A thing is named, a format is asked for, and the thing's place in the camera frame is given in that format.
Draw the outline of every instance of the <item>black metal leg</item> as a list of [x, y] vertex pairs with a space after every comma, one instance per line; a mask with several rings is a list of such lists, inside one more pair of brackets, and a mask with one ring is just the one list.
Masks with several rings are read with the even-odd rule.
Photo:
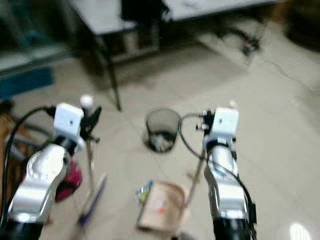
[[117, 83], [117, 78], [116, 78], [116, 73], [115, 73], [115, 67], [114, 67], [114, 63], [111, 58], [112, 44], [111, 44], [108, 36], [106, 38], [107, 38], [106, 39], [106, 46], [104, 44], [105, 42], [103, 41], [103, 39], [100, 39], [100, 38], [97, 39], [97, 44], [98, 44], [99, 49], [101, 50], [103, 57], [105, 58], [105, 60], [107, 62], [107, 68], [108, 68], [108, 72], [110, 75], [111, 86], [112, 86], [114, 96], [115, 96], [115, 101], [116, 101], [116, 103], [115, 103], [116, 108], [118, 109], [119, 112], [122, 112], [120, 95], [119, 95], [119, 91], [118, 91], [118, 83]]
[[[274, 18], [275, 14], [276, 14], [276, 11], [275, 11], [276, 6], [277, 6], [277, 4], [274, 4], [271, 6], [271, 15], [269, 17], [266, 17], [266, 19], [261, 17], [259, 14], [257, 15], [258, 11], [255, 12], [254, 16], [258, 22], [258, 26], [255, 30], [253, 38], [256, 39], [256, 42], [259, 44], [259, 50], [261, 50], [260, 42], [263, 39], [264, 34], [266, 33], [266, 31], [268, 29], [268, 25], [272, 21], [272, 19]], [[253, 61], [253, 55], [251, 54], [247, 58], [247, 65], [250, 66], [252, 61]]]

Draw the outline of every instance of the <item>wire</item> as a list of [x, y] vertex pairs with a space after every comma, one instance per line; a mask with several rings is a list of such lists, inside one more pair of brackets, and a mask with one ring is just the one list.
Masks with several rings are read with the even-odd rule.
[[[17, 115], [13, 114], [12, 112], [9, 113], [9, 116], [10, 118], [14, 121], [14, 122], [18, 122], [20, 117], [18, 117]], [[37, 123], [37, 122], [33, 122], [33, 121], [25, 121], [23, 123], [23, 126], [26, 128], [26, 129], [29, 129], [29, 130], [32, 130], [32, 131], [35, 131], [35, 132], [38, 132], [38, 133], [41, 133], [45, 136], [47, 136], [48, 139], [52, 139], [54, 134], [53, 132], [47, 130], [45, 128], [45, 126]]]
[[270, 65], [273, 65], [277, 70], [278, 72], [285, 76], [287, 79], [291, 80], [292, 82], [296, 82], [298, 83], [299, 85], [301, 85], [303, 88], [305, 88], [307, 91], [309, 91], [310, 93], [312, 94], [319, 94], [320, 91], [319, 90], [312, 90], [310, 87], [308, 87], [308, 85], [306, 83], [304, 83], [303, 81], [299, 80], [298, 78], [294, 78], [292, 76], [290, 76], [289, 74], [286, 73], [286, 71], [281, 67], [280, 64], [278, 63], [275, 63], [271, 60], [268, 60], [266, 58], [262, 58], [262, 60], [267, 63], [267, 64], [270, 64]]
[[186, 146], [186, 148], [191, 152], [193, 153], [196, 157], [198, 157], [200, 160], [206, 160], [207, 162], [210, 162], [212, 163], [213, 165], [215, 165], [216, 167], [219, 167], [221, 169], [223, 169], [226, 173], [230, 174], [231, 176], [234, 177], [234, 179], [239, 183], [239, 185], [243, 188], [243, 191], [244, 191], [244, 194], [245, 194], [245, 197], [246, 197], [246, 200], [247, 200], [247, 205], [248, 205], [248, 213], [249, 213], [249, 226], [250, 226], [250, 231], [251, 231], [251, 236], [252, 236], [252, 239], [255, 240], [256, 239], [256, 230], [254, 228], [254, 222], [252, 222], [252, 216], [253, 216], [253, 202], [252, 202], [252, 199], [251, 199], [251, 196], [249, 194], [249, 191], [248, 189], [246, 188], [245, 184], [240, 180], [240, 178], [238, 176], [236, 176], [233, 172], [231, 172], [230, 170], [228, 170], [227, 168], [225, 168], [224, 166], [221, 166], [220, 164], [214, 162], [214, 161], [209, 161], [209, 158], [205, 158], [203, 156], [201, 156], [199, 153], [197, 153], [194, 149], [192, 149], [192, 147], [187, 143], [183, 133], [182, 133], [182, 122], [185, 120], [185, 119], [188, 119], [188, 118], [201, 118], [201, 115], [200, 114], [197, 114], [197, 113], [189, 113], [183, 117], [180, 118], [179, 122], [178, 122], [178, 132], [179, 132], [179, 135], [184, 143], [184, 145]]
[[183, 117], [180, 118], [179, 122], [178, 122], [178, 132], [179, 132], [179, 135], [184, 143], [184, 145], [186, 146], [186, 148], [191, 152], [193, 153], [196, 157], [198, 157], [199, 159], [201, 160], [207, 160], [205, 157], [201, 156], [201, 154], [197, 153], [195, 150], [192, 149], [192, 147], [190, 147], [190, 145], [187, 143], [183, 133], [182, 133], [182, 122], [185, 120], [185, 119], [188, 119], [188, 118], [201, 118], [201, 115], [200, 114], [197, 114], [197, 113], [189, 113], [187, 115], [184, 115]]
[[3, 226], [5, 219], [7, 218], [8, 214], [8, 207], [7, 207], [7, 179], [8, 179], [8, 169], [9, 169], [9, 159], [10, 159], [10, 150], [12, 143], [14, 141], [14, 137], [19, 129], [19, 127], [22, 125], [22, 123], [31, 115], [40, 112], [40, 111], [49, 111], [50, 108], [46, 106], [37, 107], [31, 111], [29, 111], [27, 114], [25, 114], [14, 126], [9, 140], [5, 147], [5, 153], [4, 153], [4, 163], [3, 163], [3, 172], [2, 172], [2, 197], [1, 197], [1, 220], [0, 220], [0, 229]]

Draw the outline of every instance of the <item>floor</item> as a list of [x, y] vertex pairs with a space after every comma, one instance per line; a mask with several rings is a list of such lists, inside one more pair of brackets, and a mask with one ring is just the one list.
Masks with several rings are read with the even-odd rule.
[[[79, 104], [84, 93], [103, 109], [94, 132], [101, 138], [95, 146], [95, 175], [107, 173], [108, 185], [97, 209], [85, 228], [77, 227], [88, 190], [85, 177], [72, 197], [54, 206], [54, 223], [43, 229], [41, 239], [159, 239], [135, 229], [140, 210], [135, 191], [150, 179], [188, 187], [187, 173], [197, 160], [180, 139], [167, 154], [150, 152], [142, 142], [146, 114], [160, 107], [180, 115], [198, 113], [230, 100], [239, 105], [239, 174], [256, 202], [258, 239], [320, 239], [320, 55], [277, 29], [268, 31], [264, 51], [250, 68], [197, 44], [118, 66], [122, 113], [114, 106], [109, 81], [92, 76], [74, 59], [54, 66], [55, 85], [16, 97], [19, 113], [35, 105]], [[45, 116], [38, 119], [51, 124]], [[195, 124], [187, 123], [185, 134], [200, 149], [202, 136]], [[84, 175], [85, 156], [76, 156]], [[214, 239], [203, 175], [190, 211], [183, 232], [196, 240]], [[297, 230], [293, 226], [301, 227], [304, 238], [290, 236]]]

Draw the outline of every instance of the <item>table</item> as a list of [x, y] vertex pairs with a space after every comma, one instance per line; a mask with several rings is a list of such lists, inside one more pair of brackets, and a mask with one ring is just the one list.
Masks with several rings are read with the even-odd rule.
[[[196, 17], [218, 14], [263, 4], [279, 2], [280, 0], [164, 0], [171, 10], [172, 21], [183, 21]], [[121, 33], [135, 28], [136, 23], [123, 21], [120, 17], [120, 0], [71, 0], [71, 7], [77, 12], [94, 35], [97, 45], [105, 57], [111, 83], [116, 97], [117, 109], [121, 111], [120, 97], [116, 74], [108, 48], [101, 36]]]

